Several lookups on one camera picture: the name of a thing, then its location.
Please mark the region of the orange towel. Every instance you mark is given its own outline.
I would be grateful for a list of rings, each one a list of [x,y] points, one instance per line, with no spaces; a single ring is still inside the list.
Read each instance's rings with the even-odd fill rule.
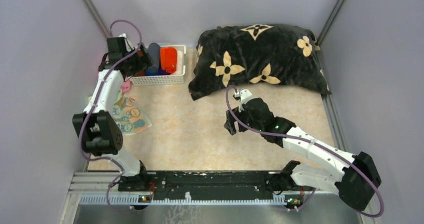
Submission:
[[[177,49],[174,47],[161,47],[160,49],[160,64],[161,68],[169,73],[172,74],[177,70],[177,59],[178,59],[178,52]]]

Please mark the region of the white plastic basket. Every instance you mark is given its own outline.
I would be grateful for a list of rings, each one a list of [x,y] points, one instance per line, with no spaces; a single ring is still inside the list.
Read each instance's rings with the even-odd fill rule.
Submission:
[[[187,61],[187,47],[184,44],[171,44],[165,45],[160,44],[161,47],[174,47],[177,50],[184,52],[184,61],[183,61],[183,73],[181,75],[175,75],[174,73],[170,75],[158,75],[158,76],[134,76],[130,78],[130,81],[135,86],[144,86],[144,85],[172,85],[172,84],[183,84],[185,82],[185,76],[188,71],[188,61]]]

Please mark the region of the patterned teal yellow towel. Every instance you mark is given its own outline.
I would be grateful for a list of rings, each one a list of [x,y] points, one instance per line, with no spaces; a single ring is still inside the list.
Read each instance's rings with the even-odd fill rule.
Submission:
[[[126,95],[115,103],[111,115],[123,135],[135,135],[152,127],[150,118],[139,108],[135,99]]]

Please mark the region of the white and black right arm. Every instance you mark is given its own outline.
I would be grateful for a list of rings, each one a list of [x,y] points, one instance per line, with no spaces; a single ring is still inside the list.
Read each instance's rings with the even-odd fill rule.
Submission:
[[[294,122],[275,116],[262,98],[241,98],[241,104],[226,112],[225,128],[231,135],[252,131],[267,142],[294,151],[319,165],[296,163],[282,175],[288,190],[308,186],[337,195],[346,205],[364,212],[374,197],[384,201],[379,191],[382,183],[373,158],[332,147],[306,133]]]

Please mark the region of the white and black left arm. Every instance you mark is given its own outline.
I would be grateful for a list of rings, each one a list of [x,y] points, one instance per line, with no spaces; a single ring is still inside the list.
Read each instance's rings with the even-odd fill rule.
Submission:
[[[152,64],[142,43],[133,46],[121,34],[107,39],[108,51],[98,68],[98,82],[82,113],[72,122],[78,135],[83,157],[89,162],[107,160],[120,169],[119,181],[143,191],[150,184],[145,165],[124,147],[121,128],[112,117],[118,93],[127,77]]]

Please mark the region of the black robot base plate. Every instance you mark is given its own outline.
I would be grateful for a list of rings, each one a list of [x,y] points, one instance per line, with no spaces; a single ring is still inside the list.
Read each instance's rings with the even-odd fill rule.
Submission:
[[[118,190],[145,191],[154,200],[239,201],[272,200],[302,187],[281,171],[145,171],[121,177]]]

